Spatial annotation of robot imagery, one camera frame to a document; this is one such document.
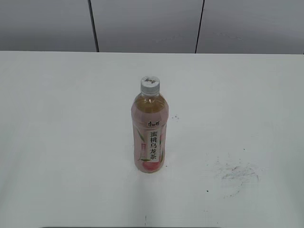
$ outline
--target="table surface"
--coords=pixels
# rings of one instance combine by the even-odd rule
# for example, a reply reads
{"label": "table surface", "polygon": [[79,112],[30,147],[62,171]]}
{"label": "table surface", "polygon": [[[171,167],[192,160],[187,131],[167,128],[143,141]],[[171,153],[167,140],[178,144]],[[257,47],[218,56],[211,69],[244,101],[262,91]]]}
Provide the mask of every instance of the table surface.
{"label": "table surface", "polygon": [[[304,227],[304,56],[0,52],[0,227]],[[133,164],[158,76],[166,160]]]}

